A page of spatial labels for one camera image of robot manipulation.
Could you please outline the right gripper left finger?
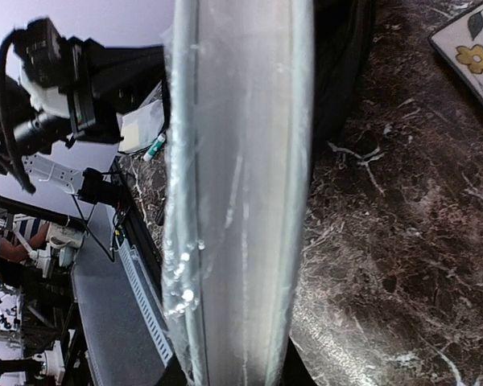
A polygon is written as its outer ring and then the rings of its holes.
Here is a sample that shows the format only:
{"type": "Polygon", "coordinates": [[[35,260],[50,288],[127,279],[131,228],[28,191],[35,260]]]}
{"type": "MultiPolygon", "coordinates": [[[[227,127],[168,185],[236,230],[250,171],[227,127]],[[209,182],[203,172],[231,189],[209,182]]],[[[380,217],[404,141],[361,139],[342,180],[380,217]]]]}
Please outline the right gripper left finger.
{"type": "Polygon", "coordinates": [[[155,386],[187,386],[187,378],[176,355],[171,357],[155,386]]]}

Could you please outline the pale green notebook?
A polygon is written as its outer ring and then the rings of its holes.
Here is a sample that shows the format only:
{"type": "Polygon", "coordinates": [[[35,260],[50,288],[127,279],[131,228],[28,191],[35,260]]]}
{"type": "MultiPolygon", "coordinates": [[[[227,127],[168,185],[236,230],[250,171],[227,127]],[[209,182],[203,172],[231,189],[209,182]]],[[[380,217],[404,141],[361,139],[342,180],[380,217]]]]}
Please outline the pale green notebook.
{"type": "Polygon", "coordinates": [[[308,196],[309,1],[178,1],[163,309],[190,385],[276,385],[308,196]]]}

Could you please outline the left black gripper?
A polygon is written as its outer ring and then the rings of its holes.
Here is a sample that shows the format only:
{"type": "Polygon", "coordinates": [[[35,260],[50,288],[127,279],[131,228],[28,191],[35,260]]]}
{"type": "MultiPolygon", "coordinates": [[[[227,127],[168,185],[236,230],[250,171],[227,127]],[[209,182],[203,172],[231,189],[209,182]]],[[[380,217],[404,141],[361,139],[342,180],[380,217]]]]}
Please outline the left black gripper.
{"type": "Polygon", "coordinates": [[[66,88],[72,136],[78,142],[117,144],[118,115],[135,111],[163,79],[162,45],[104,47],[71,38],[71,83],[66,88]]]}

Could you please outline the black student backpack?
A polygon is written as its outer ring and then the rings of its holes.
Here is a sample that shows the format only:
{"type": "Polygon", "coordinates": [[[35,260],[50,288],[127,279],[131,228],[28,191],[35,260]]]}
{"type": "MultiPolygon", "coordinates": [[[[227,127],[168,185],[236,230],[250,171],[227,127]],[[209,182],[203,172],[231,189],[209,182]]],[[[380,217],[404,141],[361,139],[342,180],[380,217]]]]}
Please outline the black student backpack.
{"type": "Polygon", "coordinates": [[[314,146],[343,129],[374,37],[376,2],[315,1],[314,146]]]}

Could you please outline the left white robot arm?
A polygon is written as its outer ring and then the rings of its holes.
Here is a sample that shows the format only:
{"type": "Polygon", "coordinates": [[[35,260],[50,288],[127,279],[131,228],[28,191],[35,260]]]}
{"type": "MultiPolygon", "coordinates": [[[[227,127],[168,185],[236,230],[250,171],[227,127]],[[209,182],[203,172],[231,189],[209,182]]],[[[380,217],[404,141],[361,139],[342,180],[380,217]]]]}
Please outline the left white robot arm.
{"type": "Polygon", "coordinates": [[[114,145],[117,122],[158,84],[165,83],[163,46],[104,47],[98,42],[11,32],[0,47],[0,173],[33,194],[23,156],[50,150],[57,141],[114,145]],[[27,88],[6,75],[9,50],[22,60],[33,85],[62,97],[64,113],[27,106],[27,88]]]}

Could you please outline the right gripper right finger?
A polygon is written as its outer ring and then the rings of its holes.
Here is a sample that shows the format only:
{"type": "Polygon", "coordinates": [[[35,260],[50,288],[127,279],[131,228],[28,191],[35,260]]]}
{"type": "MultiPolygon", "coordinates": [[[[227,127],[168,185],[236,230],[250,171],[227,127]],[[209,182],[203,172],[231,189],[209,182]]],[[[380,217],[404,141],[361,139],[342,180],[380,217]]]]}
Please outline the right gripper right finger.
{"type": "Polygon", "coordinates": [[[306,369],[299,352],[291,338],[287,342],[287,352],[281,375],[282,386],[316,386],[310,373],[306,369]]]}

